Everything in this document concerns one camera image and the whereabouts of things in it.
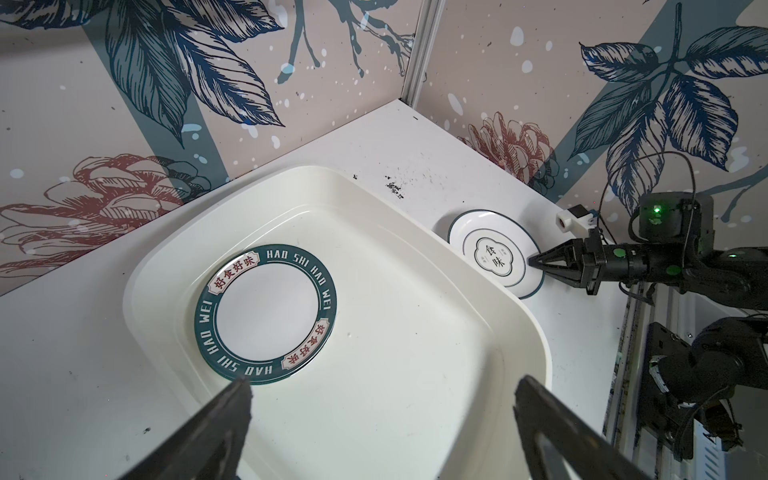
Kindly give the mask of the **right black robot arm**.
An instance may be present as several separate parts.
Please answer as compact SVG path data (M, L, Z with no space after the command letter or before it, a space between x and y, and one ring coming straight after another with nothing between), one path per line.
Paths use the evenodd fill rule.
M767 308L767 250L714 248L713 200L686 192L640 198L631 242L606 245L598 229L527 263L594 295L604 282L663 284L741 309ZM684 404L725 399L738 386L767 387L767 322L724 318L705 328L684 354L658 356L649 374Z

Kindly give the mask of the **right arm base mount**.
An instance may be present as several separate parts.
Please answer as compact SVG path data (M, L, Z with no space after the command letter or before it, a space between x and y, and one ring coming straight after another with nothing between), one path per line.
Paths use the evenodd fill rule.
M658 322L650 324L644 348L637 423L672 452L694 455L694 420L704 407L731 393L745 368L727 351L692 345Z

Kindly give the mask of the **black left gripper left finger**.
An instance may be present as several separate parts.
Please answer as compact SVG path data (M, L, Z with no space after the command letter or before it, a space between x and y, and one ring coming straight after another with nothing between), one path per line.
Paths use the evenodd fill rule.
M231 382L125 479L236 479L251 420L252 392Z

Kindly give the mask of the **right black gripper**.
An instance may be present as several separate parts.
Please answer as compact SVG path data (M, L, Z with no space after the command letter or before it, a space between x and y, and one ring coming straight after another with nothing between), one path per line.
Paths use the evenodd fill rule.
M586 238L566 240L534 255L528 265L573 288L583 288L588 295L598 294L600 286L618 282L608 258L610 244L606 244L600 230L590 230ZM569 267L576 261L577 267Z

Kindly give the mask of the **white plate black emblem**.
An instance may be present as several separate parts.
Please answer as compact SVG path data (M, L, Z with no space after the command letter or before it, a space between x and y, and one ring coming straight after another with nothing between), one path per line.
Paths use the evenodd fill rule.
M448 242L473 264L520 299L535 295L544 273L528 265L540 253L532 235L517 221L491 210L475 209L456 217Z

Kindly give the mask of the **green rim plate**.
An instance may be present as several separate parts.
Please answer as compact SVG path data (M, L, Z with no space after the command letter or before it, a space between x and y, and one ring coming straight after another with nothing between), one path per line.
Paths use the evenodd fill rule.
M205 282L194 339L219 376L265 385L315 358L337 311L335 282L319 258L293 245L261 245L226 260Z

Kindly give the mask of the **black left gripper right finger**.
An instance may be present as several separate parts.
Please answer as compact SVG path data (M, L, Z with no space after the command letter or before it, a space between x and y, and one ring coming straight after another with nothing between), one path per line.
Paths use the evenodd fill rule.
M645 479L545 386L523 377L514 415L532 479Z

